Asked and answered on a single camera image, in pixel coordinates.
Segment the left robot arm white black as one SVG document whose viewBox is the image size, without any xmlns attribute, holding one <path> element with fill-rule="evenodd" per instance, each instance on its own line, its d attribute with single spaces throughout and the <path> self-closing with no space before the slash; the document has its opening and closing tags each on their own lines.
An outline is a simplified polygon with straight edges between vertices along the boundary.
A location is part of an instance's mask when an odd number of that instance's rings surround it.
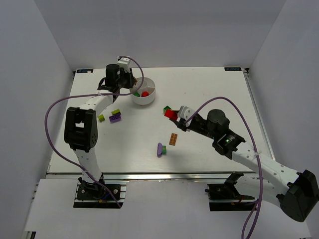
<svg viewBox="0 0 319 239">
<path fill-rule="evenodd" d="M 107 65 L 105 77 L 98 84 L 98 95 L 79 107 L 67 109 L 64 141 L 75 153 L 85 183 L 93 184 L 103 178 L 94 149 L 98 140 L 97 116 L 114 103 L 120 89 L 131 89 L 136 84 L 129 64 L 119 60 Z"/>
</svg>

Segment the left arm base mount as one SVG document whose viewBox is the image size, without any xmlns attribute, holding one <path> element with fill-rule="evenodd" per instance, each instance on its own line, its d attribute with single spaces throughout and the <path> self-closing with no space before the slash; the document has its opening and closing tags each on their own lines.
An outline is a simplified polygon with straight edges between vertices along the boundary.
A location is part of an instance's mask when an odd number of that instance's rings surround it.
<svg viewBox="0 0 319 239">
<path fill-rule="evenodd" d="M 126 184 L 115 183 L 106 184 L 112 192 L 119 205 L 113 199 L 111 194 L 105 188 L 86 187 L 83 183 L 78 182 L 73 208 L 81 209 L 120 209 L 124 203 L 126 194 Z"/>
</svg>

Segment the red lego brick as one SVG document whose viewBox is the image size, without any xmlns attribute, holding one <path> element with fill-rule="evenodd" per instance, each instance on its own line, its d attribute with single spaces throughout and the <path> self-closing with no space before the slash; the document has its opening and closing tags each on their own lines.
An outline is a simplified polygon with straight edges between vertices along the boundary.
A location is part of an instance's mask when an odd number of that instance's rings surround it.
<svg viewBox="0 0 319 239">
<path fill-rule="evenodd" d="M 142 97 L 147 97 L 148 95 L 149 95 L 149 93 L 147 91 L 142 92 L 142 94 L 141 94 Z"/>
<path fill-rule="evenodd" d="M 164 114 L 165 117 L 169 119 L 178 119 L 178 115 L 175 111 L 173 110 L 167 110 L 166 113 Z"/>
</svg>

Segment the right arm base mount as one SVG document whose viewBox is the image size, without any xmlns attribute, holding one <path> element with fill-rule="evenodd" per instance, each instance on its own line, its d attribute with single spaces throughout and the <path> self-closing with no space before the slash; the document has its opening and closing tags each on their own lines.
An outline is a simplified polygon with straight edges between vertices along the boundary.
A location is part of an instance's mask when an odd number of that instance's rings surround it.
<svg viewBox="0 0 319 239">
<path fill-rule="evenodd" d="M 250 211 L 256 203 L 251 196 L 241 195 L 235 185 L 243 173 L 233 172 L 224 183 L 208 184 L 205 193 L 211 212 Z"/>
</svg>

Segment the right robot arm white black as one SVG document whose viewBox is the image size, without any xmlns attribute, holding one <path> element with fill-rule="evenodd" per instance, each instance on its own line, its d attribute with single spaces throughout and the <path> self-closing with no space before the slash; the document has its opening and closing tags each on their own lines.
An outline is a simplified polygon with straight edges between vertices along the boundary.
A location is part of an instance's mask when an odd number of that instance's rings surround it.
<svg viewBox="0 0 319 239">
<path fill-rule="evenodd" d="M 243 173 L 232 173 L 224 184 L 233 194 L 259 198 L 262 191 L 262 200 L 278 206 L 297 222 L 304 222 L 318 203 L 319 187 L 312 172 L 298 172 L 256 152 L 243 137 L 229 129 L 230 121 L 222 110 L 210 110 L 205 119 L 186 106 L 179 111 L 166 110 L 164 115 L 179 129 L 212 139 L 212 147 L 220 155 L 262 177 L 260 181 Z"/>
</svg>

